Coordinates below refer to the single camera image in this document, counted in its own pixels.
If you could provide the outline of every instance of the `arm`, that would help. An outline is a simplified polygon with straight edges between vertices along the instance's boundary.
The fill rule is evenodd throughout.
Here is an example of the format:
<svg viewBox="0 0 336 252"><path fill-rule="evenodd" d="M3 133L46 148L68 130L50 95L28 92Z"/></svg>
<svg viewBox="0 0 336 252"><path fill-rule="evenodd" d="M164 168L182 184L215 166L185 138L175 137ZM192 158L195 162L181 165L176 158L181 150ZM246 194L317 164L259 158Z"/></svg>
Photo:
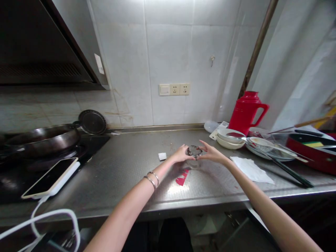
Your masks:
<svg viewBox="0 0 336 252"><path fill-rule="evenodd" d="M198 159L210 159L224 165L235 177L251 204L277 241L282 251L322 251L307 233L252 182L230 159L215 147L201 141L207 152Z"/></svg>
<svg viewBox="0 0 336 252"><path fill-rule="evenodd" d="M186 155L187 148L188 146L182 145L172 156L153 170L160 182L173 164L187 159L195 160L193 157ZM150 177L156 185L158 184L153 174L149 173L147 176ZM97 234L90 241L85 252L121 251L135 220L153 192L153 184L148 179L143 178L140 180L140 182L122 198Z"/></svg>

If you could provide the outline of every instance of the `red paper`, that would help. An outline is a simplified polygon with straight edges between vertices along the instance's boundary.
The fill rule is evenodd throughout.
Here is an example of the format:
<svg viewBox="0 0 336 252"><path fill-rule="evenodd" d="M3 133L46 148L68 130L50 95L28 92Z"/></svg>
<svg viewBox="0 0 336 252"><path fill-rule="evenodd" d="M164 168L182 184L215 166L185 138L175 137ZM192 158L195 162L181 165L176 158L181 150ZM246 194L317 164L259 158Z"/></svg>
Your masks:
<svg viewBox="0 0 336 252"><path fill-rule="evenodd" d="M177 184L179 184L180 186L183 186L186 178L187 178L187 175L188 175L188 172L189 170L185 170L183 173L182 173L182 176L183 177L180 177L180 178L177 178L175 181Z"/></svg>

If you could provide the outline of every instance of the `woman's hand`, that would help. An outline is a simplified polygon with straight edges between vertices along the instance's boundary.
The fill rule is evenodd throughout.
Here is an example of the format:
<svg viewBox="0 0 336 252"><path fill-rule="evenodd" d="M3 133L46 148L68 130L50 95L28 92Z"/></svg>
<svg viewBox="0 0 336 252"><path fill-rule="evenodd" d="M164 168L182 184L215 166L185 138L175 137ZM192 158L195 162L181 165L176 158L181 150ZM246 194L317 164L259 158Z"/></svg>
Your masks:
<svg viewBox="0 0 336 252"><path fill-rule="evenodd" d="M170 156L170 159L174 161L174 163L177 162L183 162L186 161L187 159L195 160L194 157L188 156L186 154L186 150L189 148L188 145L182 145L180 148L177 149L177 151Z"/></svg>
<svg viewBox="0 0 336 252"><path fill-rule="evenodd" d="M217 163L221 163L223 164L223 162L225 163L227 160L229 160L226 156L224 156L222 153L220 153L219 150L217 150L215 147L210 146L209 144L207 144L206 142L203 142L202 140L200 140L200 142L204 145L204 146L199 146L199 148L205 152L207 152L205 155L203 156L199 156L197 159L209 159L211 161L217 162Z"/></svg>

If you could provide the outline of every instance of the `red thermos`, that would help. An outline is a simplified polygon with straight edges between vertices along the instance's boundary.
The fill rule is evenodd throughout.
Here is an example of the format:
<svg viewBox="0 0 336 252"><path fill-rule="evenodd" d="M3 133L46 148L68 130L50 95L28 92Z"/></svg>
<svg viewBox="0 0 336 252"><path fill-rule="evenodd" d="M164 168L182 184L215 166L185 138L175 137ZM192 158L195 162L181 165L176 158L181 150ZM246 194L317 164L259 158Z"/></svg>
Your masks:
<svg viewBox="0 0 336 252"><path fill-rule="evenodd" d="M250 127L255 127L260 123L269 107L269 105L261 103L258 92L245 91L244 96L236 102L228 128L237 130L247 136ZM264 111L258 121L252 124L258 108L263 108Z"/></svg>

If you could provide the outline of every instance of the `thermos handle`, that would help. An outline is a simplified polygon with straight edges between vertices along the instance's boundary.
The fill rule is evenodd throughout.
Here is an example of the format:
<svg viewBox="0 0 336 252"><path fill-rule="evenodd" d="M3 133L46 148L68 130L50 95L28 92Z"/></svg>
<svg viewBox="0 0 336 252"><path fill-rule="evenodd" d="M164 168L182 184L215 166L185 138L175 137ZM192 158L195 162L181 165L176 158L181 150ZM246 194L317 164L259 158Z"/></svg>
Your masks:
<svg viewBox="0 0 336 252"><path fill-rule="evenodd" d="M262 118L265 116L265 114L266 114L266 112L267 112L267 110L269 109L269 105L267 105L267 104L258 104L258 108L263 108L264 109L264 111L261 113L261 115L259 116L259 118L258 118L258 121L255 123L255 124L251 124L250 125L250 127L255 127L255 126L257 126L259 123L260 123L260 121L262 120Z"/></svg>

